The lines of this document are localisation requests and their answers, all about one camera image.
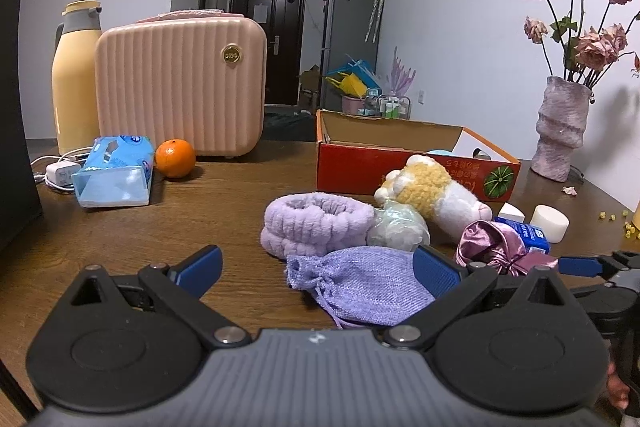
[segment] dark brown door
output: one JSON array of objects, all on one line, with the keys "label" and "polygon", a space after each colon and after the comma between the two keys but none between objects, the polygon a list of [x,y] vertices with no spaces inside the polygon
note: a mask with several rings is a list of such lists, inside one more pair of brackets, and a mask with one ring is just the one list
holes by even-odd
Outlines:
[{"label": "dark brown door", "polygon": [[305,0],[231,0],[231,12],[256,21],[267,34],[265,103],[298,103]]},{"label": "dark brown door", "polygon": [[42,212],[24,139],[18,87],[18,17],[20,0],[0,0],[0,144],[4,161],[0,179],[0,250]]}]

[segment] wooden table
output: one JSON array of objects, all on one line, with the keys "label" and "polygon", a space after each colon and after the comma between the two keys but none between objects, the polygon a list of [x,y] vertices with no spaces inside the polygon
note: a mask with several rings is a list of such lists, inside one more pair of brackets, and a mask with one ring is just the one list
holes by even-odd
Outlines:
[{"label": "wooden table", "polygon": [[[332,327],[324,311],[287,287],[284,265],[258,240],[267,204],[292,192],[313,191],[315,175],[313,143],[261,142],[243,158],[198,163],[184,182],[157,176],[150,206],[87,212],[72,196],[40,186],[44,217],[0,253],[0,358],[34,398],[24,370],[27,347],[83,266],[97,263],[113,274],[133,274],[154,261],[175,264],[210,243],[222,248],[225,267],[202,299],[209,306],[252,333],[260,327]],[[576,187],[575,198],[561,192],[562,186],[525,165],[511,198],[527,219],[541,203],[569,217],[566,237],[553,246],[553,254],[640,250],[640,241],[623,237],[621,204],[588,182]],[[601,210],[618,219],[599,220]],[[436,246],[453,252],[453,245],[442,244],[441,234],[432,235]],[[571,286],[594,283],[564,279]],[[0,425],[21,425],[4,396]]]}]

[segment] pink textured vase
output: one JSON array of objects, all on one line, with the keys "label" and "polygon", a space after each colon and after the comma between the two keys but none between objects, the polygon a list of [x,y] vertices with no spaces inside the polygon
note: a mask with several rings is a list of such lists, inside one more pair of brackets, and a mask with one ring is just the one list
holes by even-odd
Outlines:
[{"label": "pink textured vase", "polygon": [[531,160],[533,172],[556,182],[566,181],[572,152],[582,147],[590,98],[588,87],[559,76],[548,77],[536,124],[540,139]]}]

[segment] pink suitcase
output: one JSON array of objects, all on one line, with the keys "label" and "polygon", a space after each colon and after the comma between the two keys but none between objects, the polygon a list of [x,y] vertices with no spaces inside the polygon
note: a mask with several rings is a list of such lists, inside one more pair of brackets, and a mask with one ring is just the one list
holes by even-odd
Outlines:
[{"label": "pink suitcase", "polygon": [[263,29],[242,16],[184,12],[112,28],[95,58],[100,134],[246,154],[262,134],[266,58]]}]

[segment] door handle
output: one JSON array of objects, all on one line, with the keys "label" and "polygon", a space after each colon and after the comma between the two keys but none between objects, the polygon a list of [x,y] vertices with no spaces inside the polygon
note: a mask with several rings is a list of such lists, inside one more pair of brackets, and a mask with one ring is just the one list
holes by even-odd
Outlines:
[{"label": "door handle", "polygon": [[269,42],[269,44],[273,44],[273,54],[277,55],[280,52],[280,36],[276,35],[273,42]]}]

